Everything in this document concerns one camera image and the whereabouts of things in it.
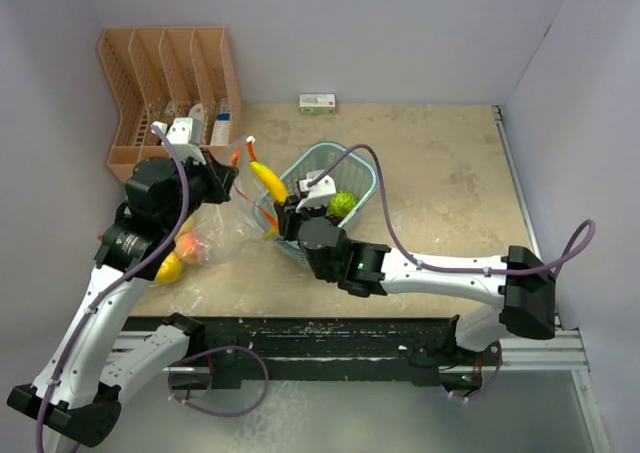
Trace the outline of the yellow banana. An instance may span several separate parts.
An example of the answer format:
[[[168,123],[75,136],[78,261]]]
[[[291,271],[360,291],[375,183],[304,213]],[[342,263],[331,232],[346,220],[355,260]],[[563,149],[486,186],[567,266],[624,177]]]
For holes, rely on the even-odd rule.
[[[267,165],[259,161],[251,161],[249,165],[272,198],[277,202],[284,203],[289,196],[285,183]]]

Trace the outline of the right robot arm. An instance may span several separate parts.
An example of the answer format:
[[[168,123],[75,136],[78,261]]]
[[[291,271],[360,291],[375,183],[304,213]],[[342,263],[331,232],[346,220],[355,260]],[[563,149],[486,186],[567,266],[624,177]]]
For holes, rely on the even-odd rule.
[[[556,279],[530,249],[484,258],[404,253],[354,240],[324,208],[299,203],[296,195],[275,202],[279,233],[298,244],[316,279],[361,298],[427,293],[480,303],[451,320],[444,349],[452,362],[467,364],[509,337],[554,338]]]

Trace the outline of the peach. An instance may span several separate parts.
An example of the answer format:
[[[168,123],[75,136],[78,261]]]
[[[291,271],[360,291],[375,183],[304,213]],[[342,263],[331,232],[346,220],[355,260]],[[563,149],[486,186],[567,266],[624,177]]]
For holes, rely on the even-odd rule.
[[[189,265],[203,265],[206,262],[205,243],[193,231],[176,239],[174,251],[182,262]]]

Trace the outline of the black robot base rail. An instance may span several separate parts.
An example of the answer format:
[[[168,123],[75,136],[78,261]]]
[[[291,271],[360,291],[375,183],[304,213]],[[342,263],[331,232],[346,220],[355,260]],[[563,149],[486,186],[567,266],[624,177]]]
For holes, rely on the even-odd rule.
[[[170,365],[183,375],[210,374],[214,389],[237,389],[245,381],[403,382],[476,391],[511,346],[505,338],[480,353],[447,348],[451,320],[383,318],[186,318],[131,317],[114,354],[133,349],[160,326],[172,323],[195,335],[189,356],[205,359]]]

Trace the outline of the green custard apple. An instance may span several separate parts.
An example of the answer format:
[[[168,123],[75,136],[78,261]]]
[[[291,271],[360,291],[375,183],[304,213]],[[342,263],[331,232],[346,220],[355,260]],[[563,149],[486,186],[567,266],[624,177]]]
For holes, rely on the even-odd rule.
[[[330,200],[327,210],[331,216],[338,218],[346,218],[350,212],[357,206],[358,197],[348,190],[337,192]]]

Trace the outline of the yellow apple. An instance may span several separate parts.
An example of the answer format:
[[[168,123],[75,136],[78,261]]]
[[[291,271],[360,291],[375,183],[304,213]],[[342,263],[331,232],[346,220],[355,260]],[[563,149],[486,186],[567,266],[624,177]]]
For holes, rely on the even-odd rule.
[[[175,252],[171,252],[162,262],[154,278],[155,283],[170,284],[183,273],[183,262]]]

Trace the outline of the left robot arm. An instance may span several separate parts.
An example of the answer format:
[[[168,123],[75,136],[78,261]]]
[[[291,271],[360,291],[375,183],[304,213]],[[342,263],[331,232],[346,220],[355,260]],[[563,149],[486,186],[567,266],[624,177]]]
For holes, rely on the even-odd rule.
[[[113,430],[124,404],[161,368],[202,360],[202,325],[163,324],[115,365],[106,361],[129,314],[175,247],[185,220],[204,203],[222,204],[238,170],[206,149],[180,158],[140,161],[125,199],[103,234],[82,302],[55,354],[32,383],[12,388],[10,408],[36,422],[36,449],[49,428],[76,445],[95,447]]]

